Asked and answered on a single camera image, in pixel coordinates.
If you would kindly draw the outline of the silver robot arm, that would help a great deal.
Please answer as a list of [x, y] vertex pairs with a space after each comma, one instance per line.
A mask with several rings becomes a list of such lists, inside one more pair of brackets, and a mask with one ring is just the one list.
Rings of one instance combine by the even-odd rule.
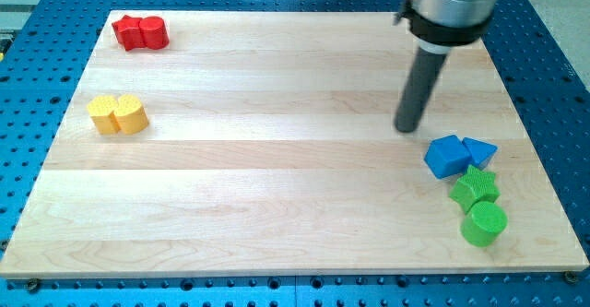
[[477, 41], [487, 30], [497, 0], [402, 0], [394, 23], [409, 31], [427, 53], [443, 55]]

